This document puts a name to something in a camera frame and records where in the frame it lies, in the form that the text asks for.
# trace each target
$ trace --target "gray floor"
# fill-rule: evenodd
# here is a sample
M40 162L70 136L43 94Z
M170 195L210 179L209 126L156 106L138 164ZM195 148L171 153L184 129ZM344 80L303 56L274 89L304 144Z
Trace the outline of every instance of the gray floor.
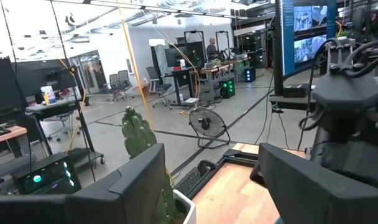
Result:
M259 142L266 142L278 147L287 148L284 132L277 114L273 114L270 123L270 104L266 103L265 95L272 75L263 71L265 75L257 78L252 83L239 83L236 86L236 96L222 100L214 109L229 127L232 143L229 146L217 149L199 149L197 146L195 133L188 125L188 117L182 116L178 112L182 109L169 110L168 108L157 105L152 108L155 102L154 97L147 98L149 111L151 113L153 127L158 142L165 144L167 169L174 174L175 181L179 181L189 170L195 167L201 160L207 159L216 162L223 153L233 147L237 142L253 144L262 131L265 120L265 107L268 106L269 114L265 130ZM286 83L306 83L309 79L309 72L300 73L289 78ZM109 103L105 97L94 96L90 99L92 106L85 108L85 119L88 123L94 148L102 152L105 156L106 164L100 165L99 160L94 170L96 180L103 178L110 172L125 164L129 159L124 147L124 136L121 133L121 118L127 106L133 106L138 112L145 116L145 106L140 97L129 98L127 101ZM300 137L298 122L305 116L304 111L284 110L281 114L285 129L287 130L288 146L296 149ZM50 123L45 126L46 132L58 128L58 123ZM311 146L315 132L310 131L304 134L301 150ZM53 152L65 151L70 140L69 136L64 136L61 142L51 141ZM226 136L221 136L219 141L212 145L219 144L227 140ZM74 147L84 147L83 137L76 136L73 141ZM37 157L42 157L40 144L34 146ZM11 155L4 156L0 162L8 160ZM91 169L80 171L82 186L86 187L93 182Z

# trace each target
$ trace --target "white pot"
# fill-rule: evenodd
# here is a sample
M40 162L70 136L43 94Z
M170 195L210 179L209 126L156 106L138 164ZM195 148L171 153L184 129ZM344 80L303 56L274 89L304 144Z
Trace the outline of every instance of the white pot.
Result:
M188 213L183 224L196 224L196 204L178 190L173 190L173 193L174 198L184 203L187 208Z

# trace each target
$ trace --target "computer tower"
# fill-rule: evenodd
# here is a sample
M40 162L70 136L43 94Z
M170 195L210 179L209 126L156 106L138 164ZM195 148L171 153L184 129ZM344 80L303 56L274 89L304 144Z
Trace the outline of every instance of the computer tower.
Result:
M244 81L245 82L253 82L256 80L256 68L246 68L244 69Z
M230 97L232 97L236 94L236 91L234 89L234 79L233 78L231 78L229 80L225 80L225 81L220 81L219 84L221 85L222 99L229 99Z

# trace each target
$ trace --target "potted cactus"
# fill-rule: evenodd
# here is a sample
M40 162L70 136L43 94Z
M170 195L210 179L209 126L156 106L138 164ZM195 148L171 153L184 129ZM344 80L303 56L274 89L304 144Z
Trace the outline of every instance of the potted cactus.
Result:
M124 144L133 159L157 143L149 123L135 109L128 106L122 118ZM172 189L172 179L165 170L164 186L157 204L157 224L195 224L195 204L177 190Z

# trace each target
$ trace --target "person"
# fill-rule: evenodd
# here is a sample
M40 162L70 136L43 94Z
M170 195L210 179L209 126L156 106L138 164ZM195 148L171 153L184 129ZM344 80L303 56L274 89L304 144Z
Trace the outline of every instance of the person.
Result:
M371 21L370 21L370 24L369 24L369 36L368 36L368 39L370 39L370 41L372 40L376 40L378 38L378 18L377 18L377 14L376 13L373 13L371 15Z
M216 52L216 47L215 47L215 38L210 38L210 44L207 46L206 53L207 53L207 58L208 60L211 60L213 57L211 55L215 54Z

